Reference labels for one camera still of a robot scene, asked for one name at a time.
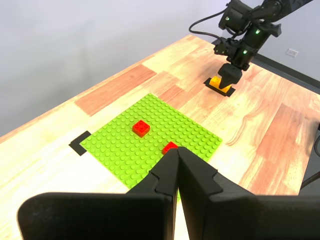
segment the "yellow block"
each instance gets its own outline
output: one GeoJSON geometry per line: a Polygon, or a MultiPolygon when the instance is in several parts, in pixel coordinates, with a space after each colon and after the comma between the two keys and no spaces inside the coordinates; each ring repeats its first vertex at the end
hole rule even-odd
{"type": "Polygon", "coordinates": [[[220,77],[217,77],[217,76],[214,76],[211,80],[210,80],[210,85],[216,89],[219,89],[220,91],[224,92],[225,94],[229,91],[229,89],[231,88],[231,84],[229,86],[226,86],[225,88],[223,89],[220,89],[219,88],[219,84],[221,82],[221,78],[220,77]]]}

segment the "wooden table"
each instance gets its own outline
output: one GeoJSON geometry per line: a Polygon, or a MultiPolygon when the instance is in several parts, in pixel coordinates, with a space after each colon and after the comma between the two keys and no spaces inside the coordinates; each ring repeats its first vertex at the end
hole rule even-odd
{"type": "MultiPolygon", "coordinates": [[[[223,139],[209,163],[255,194],[296,195],[320,121],[320,96],[259,66],[223,97],[203,82],[225,57],[186,36],[0,138],[0,239],[21,239],[16,219],[44,192],[128,191],[88,152],[68,144],[152,93],[223,139]]],[[[176,239],[188,239],[181,203],[176,239]]]]}

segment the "gray wall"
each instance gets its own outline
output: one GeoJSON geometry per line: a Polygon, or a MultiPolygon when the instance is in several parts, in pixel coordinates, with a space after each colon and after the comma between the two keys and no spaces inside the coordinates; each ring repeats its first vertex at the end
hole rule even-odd
{"type": "Polygon", "coordinates": [[[0,136],[186,36],[226,2],[1,1],[0,136]]]}
{"type": "MultiPolygon", "coordinates": [[[[260,5],[263,0],[242,0],[250,7],[260,5]]],[[[259,54],[292,68],[300,73],[320,81],[320,30],[317,22],[320,1],[314,0],[294,13],[281,19],[282,34],[271,36],[259,51],[259,54]],[[286,55],[288,49],[299,52],[297,57],[286,55]]]]}

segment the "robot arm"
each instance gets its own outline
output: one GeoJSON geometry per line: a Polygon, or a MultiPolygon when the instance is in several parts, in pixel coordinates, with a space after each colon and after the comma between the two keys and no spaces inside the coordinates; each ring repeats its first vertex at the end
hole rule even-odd
{"type": "Polygon", "coordinates": [[[249,63],[273,35],[278,37],[281,24],[273,24],[293,13],[313,0],[265,0],[262,5],[251,8],[240,0],[231,0],[219,22],[222,30],[233,35],[231,38],[220,37],[213,42],[214,53],[227,56],[230,63],[224,64],[218,74],[222,77],[219,88],[237,84],[242,71],[249,68],[249,63]],[[235,38],[243,35],[241,40],[235,38]]]}

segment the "table surface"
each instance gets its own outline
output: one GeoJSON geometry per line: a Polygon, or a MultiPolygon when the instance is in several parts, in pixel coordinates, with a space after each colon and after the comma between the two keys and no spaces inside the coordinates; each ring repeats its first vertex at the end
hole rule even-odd
{"type": "MultiPolygon", "coordinates": [[[[0,138],[0,238],[20,240],[17,210],[44,192],[128,191],[68,144],[152,93],[223,139],[209,163],[255,194],[296,195],[320,121],[320,96],[251,64],[236,91],[205,87],[226,58],[188,35],[0,138]]],[[[188,239],[181,203],[176,239],[188,239]]]]}

